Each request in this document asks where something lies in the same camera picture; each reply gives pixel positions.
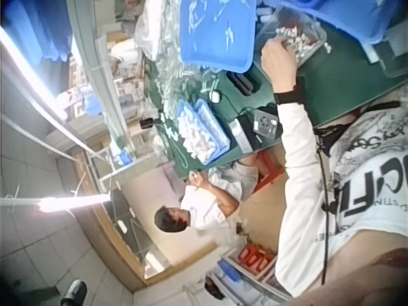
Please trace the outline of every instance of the hand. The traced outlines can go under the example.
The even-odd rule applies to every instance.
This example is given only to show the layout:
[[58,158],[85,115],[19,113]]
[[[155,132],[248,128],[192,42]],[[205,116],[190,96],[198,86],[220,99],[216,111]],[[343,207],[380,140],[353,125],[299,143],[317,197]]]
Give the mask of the hand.
[[190,171],[189,180],[191,185],[194,187],[203,189],[208,189],[210,187],[210,182],[204,173]]
[[268,40],[262,49],[262,70],[272,82],[276,94],[289,92],[296,85],[296,57],[282,46],[282,38]]

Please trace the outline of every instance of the plastic bag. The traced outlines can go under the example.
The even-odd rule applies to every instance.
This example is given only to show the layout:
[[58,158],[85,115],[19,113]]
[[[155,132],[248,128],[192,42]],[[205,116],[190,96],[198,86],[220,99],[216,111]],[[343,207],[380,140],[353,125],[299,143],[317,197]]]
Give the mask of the plastic bag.
[[136,23],[135,42],[151,61],[156,61],[159,52],[166,4],[166,0],[146,0],[143,13]]

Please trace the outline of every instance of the electronic device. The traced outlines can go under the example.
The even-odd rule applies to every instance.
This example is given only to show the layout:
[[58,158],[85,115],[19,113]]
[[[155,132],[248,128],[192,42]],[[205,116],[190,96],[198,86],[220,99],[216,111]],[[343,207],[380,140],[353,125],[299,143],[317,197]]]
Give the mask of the electronic device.
[[278,117],[260,109],[254,111],[254,132],[275,139]]
[[252,153],[260,148],[262,141],[252,130],[252,124],[246,115],[238,116],[228,125],[243,154]]

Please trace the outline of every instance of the white t-shirt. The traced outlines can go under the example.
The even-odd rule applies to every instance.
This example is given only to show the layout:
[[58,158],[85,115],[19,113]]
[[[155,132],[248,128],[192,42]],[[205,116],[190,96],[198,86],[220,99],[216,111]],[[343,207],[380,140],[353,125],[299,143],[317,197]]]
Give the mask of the white t-shirt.
[[[278,281],[301,295],[323,270],[326,214],[316,139],[302,105],[278,106],[286,151],[286,205],[276,264]],[[408,237],[408,105],[368,112],[331,148],[329,259],[360,230]]]
[[[242,195],[240,182],[229,182],[221,178],[216,169],[210,172],[208,181],[240,201]],[[217,198],[210,191],[202,188],[196,189],[193,186],[187,186],[180,208],[190,211],[190,226],[197,230],[204,231],[230,225],[218,206]]]
[[142,53],[133,38],[114,45],[110,55],[120,60],[120,68],[130,68],[133,65],[139,65],[142,61]]

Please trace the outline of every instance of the blue plastic tray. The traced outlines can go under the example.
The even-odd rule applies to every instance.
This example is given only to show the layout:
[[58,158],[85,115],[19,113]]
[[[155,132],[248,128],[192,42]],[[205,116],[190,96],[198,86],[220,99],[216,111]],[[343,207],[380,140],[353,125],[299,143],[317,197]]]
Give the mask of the blue plastic tray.
[[225,152],[227,152],[230,149],[231,145],[231,140],[227,137],[225,132],[222,130],[222,127],[220,126],[218,120],[212,113],[210,107],[208,106],[208,103],[204,101],[203,99],[198,99],[196,102],[196,105],[194,106],[194,109],[196,110],[197,114],[201,117],[202,121],[206,124],[207,121],[212,122],[212,127],[207,125],[208,130],[213,133],[215,136],[215,139],[217,140],[219,146],[220,146],[220,151],[217,154],[213,154],[211,156],[211,160],[214,160],[215,158],[218,158],[219,156],[223,155]]
[[[195,30],[189,32],[189,7],[194,0],[182,0],[180,8],[180,53],[184,62],[209,66],[238,73],[246,72],[252,64],[256,1],[229,0],[220,4],[218,0],[197,0],[193,13],[197,22]],[[222,7],[225,9],[214,21]],[[228,27],[233,32],[233,43],[226,51]]]
[[219,156],[219,153],[221,151],[221,146],[219,142],[217,141],[217,138],[214,136],[213,132],[207,128],[207,125],[202,121],[201,117],[196,113],[196,111],[191,107],[189,103],[187,103],[184,100],[180,100],[177,106],[177,118],[180,116],[180,114],[184,111],[184,108],[187,108],[191,111],[193,114],[193,117],[197,119],[198,125],[200,126],[200,129],[203,131],[207,132],[210,135],[211,141],[215,143],[215,150],[214,153],[208,158],[203,165],[208,164],[209,162],[213,161],[217,156]]
[[358,40],[379,43],[394,16],[399,0],[264,0],[272,7],[287,6],[316,16],[354,36]]

